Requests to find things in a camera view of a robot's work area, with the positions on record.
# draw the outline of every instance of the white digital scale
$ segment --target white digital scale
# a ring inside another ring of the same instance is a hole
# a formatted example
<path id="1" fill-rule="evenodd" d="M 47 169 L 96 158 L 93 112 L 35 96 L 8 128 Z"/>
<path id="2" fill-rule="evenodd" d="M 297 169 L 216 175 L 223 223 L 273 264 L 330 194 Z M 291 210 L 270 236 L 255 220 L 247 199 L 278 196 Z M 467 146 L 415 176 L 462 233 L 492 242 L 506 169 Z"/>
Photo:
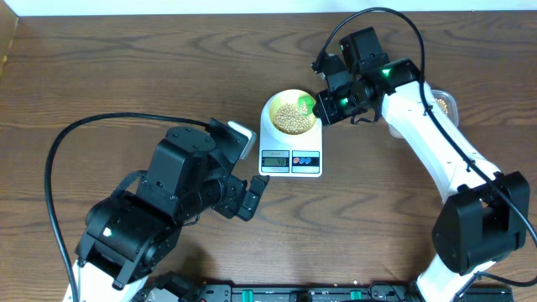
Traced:
<path id="1" fill-rule="evenodd" d="M 298 106 L 308 93 L 296 89 L 282 91 L 268 100 L 261 112 L 259 139 L 259 173 L 270 176 L 319 177 L 322 174 L 322 122 L 302 134 L 287 134 L 272 123 L 276 111 L 284 104 Z"/>

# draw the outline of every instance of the digital display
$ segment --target digital display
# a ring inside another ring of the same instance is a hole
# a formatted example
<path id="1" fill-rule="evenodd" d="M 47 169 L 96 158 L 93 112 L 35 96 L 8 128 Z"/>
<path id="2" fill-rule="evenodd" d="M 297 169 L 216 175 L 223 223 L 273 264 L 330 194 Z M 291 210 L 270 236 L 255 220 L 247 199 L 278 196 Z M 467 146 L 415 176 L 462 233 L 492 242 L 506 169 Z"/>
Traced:
<path id="1" fill-rule="evenodd" d="M 287 158 L 263 158 L 265 166 L 287 167 Z"/>

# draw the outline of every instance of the wooden table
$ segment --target wooden table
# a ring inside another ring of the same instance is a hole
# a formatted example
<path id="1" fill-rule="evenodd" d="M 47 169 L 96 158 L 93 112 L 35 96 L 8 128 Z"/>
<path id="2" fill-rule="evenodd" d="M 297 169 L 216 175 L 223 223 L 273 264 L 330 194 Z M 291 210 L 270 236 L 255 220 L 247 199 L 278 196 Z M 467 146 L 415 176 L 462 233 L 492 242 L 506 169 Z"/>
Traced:
<path id="1" fill-rule="evenodd" d="M 0 297 L 59 300 L 67 278 L 46 215 L 44 160 L 70 122 L 104 112 L 149 112 L 259 129 L 278 91 L 325 88 L 310 62 L 347 14 L 23 18 L 0 82 Z M 426 46 L 427 81 L 457 100 L 460 129 L 503 171 L 537 188 L 537 13 L 409 13 Z M 418 63 L 400 19 L 370 14 L 339 35 L 374 26 L 391 59 Z M 169 123 L 96 122 L 60 147 L 53 190 L 71 256 L 90 208 L 123 176 L 146 169 Z M 318 180 L 273 178 L 254 219 L 213 211 L 186 228 L 156 273 L 236 284 L 410 281 L 434 255 L 442 204 L 408 144 L 385 123 L 326 128 Z M 234 173 L 258 171 L 258 147 Z M 530 220 L 537 223 L 537 195 Z M 537 272 L 531 239 L 494 266 Z M 537 299 L 516 289 L 517 301 Z"/>

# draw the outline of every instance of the white wall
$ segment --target white wall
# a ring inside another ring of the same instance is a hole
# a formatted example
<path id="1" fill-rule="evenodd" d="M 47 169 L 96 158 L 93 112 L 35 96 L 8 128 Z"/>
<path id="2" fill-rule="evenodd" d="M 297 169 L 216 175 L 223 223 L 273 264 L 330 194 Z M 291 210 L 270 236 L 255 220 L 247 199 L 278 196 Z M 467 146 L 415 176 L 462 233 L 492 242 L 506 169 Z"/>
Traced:
<path id="1" fill-rule="evenodd" d="M 537 9 L 537 0 L 4 0 L 18 16 Z"/>

